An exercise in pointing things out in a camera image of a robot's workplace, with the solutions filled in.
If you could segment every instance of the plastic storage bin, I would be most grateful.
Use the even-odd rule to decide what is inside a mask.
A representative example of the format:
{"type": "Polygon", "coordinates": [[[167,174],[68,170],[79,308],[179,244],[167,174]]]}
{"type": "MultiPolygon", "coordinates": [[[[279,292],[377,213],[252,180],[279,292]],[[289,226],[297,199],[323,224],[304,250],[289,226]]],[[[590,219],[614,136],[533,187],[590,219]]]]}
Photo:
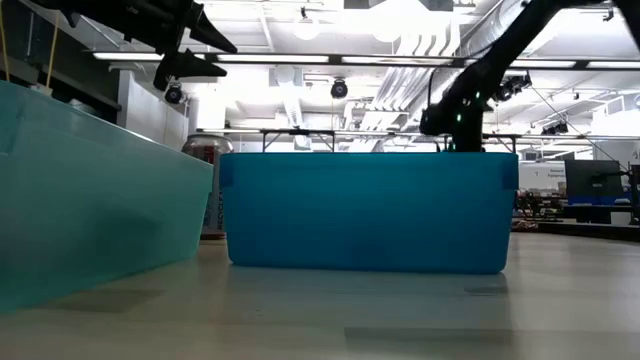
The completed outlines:
{"type": "Polygon", "coordinates": [[[507,258],[518,157],[226,154],[238,265],[494,274],[507,258]]]}
{"type": "Polygon", "coordinates": [[[195,255],[211,165],[0,81],[0,313],[195,255]]]}

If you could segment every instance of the light fixture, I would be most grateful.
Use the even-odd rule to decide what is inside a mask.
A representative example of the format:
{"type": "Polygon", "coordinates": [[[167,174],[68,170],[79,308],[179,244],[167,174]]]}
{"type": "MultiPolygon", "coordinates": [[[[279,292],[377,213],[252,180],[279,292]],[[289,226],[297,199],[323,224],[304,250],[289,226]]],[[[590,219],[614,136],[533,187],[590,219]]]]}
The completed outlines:
{"type": "Polygon", "coordinates": [[[399,32],[389,31],[389,27],[382,27],[380,30],[373,33],[373,37],[380,42],[394,42],[400,37],[399,32]]]}
{"type": "Polygon", "coordinates": [[[343,64],[388,64],[388,65],[416,65],[437,66],[450,62],[450,58],[423,58],[412,56],[343,56],[343,64]]]}
{"type": "Polygon", "coordinates": [[[560,60],[514,60],[511,68],[572,68],[575,61],[560,60]]]}
{"type": "Polygon", "coordinates": [[[476,4],[473,1],[454,2],[453,12],[456,14],[470,14],[476,11],[476,4]]]}
{"type": "Polygon", "coordinates": [[[640,61],[592,61],[587,68],[602,69],[640,69],[640,61]]]}
{"type": "Polygon", "coordinates": [[[580,139],[578,136],[572,135],[522,135],[522,139],[530,139],[530,140],[571,140],[571,139],[580,139]]]}
{"type": "Polygon", "coordinates": [[[259,134],[257,129],[198,129],[203,133],[225,133],[225,134],[259,134]]]}
{"type": "Polygon", "coordinates": [[[329,84],[333,80],[333,76],[331,75],[323,75],[323,74],[312,74],[306,73],[302,76],[303,81],[306,82],[324,82],[329,84]]]}
{"type": "Polygon", "coordinates": [[[143,52],[94,52],[93,56],[98,60],[107,61],[162,61],[163,55],[143,52]]]}
{"type": "Polygon", "coordinates": [[[527,70],[507,70],[504,76],[527,76],[527,70]]]}
{"type": "Polygon", "coordinates": [[[408,136],[408,137],[424,136],[422,133],[396,133],[396,135],[398,135],[398,136],[408,136]]]}
{"type": "Polygon", "coordinates": [[[395,133],[387,131],[336,131],[335,134],[346,136],[389,136],[395,133]]]}
{"type": "Polygon", "coordinates": [[[313,40],[320,34],[318,19],[313,17],[300,17],[295,24],[293,34],[300,40],[313,40]]]}
{"type": "Polygon", "coordinates": [[[219,54],[220,63],[326,64],[327,55],[219,54]]]}

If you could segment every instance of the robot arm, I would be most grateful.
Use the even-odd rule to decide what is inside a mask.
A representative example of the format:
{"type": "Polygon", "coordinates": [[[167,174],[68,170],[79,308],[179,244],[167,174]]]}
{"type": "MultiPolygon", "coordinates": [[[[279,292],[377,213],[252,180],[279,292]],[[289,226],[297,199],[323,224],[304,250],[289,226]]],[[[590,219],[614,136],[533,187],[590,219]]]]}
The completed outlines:
{"type": "Polygon", "coordinates": [[[72,27],[84,15],[155,48],[164,58],[158,67],[154,86],[165,90],[171,77],[226,76],[223,69],[195,57],[189,50],[178,52],[182,36],[190,37],[230,53],[238,52],[209,22],[204,5],[193,0],[31,0],[42,7],[60,10],[72,27]]]}
{"type": "MultiPolygon", "coordinates": [[[[490,50],[465,69],[440,103],[422,114],[420,132],[437,136],[451,134],[455,150],[482,150],[484,105],[495,94],[506,70],[549,21],[562,9],[602,3],[604,0],[531,0],[490,50]]],[[[640,48],[640,1],[613,0],[620,8],[640,48]]]]}

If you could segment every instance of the gray floor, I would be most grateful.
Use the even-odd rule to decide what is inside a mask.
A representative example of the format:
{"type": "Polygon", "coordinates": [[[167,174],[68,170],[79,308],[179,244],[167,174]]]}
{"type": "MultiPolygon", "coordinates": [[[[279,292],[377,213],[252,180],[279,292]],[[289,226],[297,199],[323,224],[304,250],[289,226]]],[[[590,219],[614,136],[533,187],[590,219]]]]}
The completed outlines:
{"type": "Polygon", "coordinates": [[[504,275],[198,258],[0,318],[2,359],[640,359],[640,246],[514,235],[504,275]]]}

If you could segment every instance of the blue plastic bin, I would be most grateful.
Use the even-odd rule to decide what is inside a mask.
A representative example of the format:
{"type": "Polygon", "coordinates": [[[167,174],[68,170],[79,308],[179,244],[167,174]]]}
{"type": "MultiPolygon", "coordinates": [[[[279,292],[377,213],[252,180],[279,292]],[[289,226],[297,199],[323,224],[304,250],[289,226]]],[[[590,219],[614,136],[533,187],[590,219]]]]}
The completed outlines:
{"type": "Polygon", "coordinates": [[[227,154],[237,265],[495,274],[518,186],[514,154],[227,154]]]}

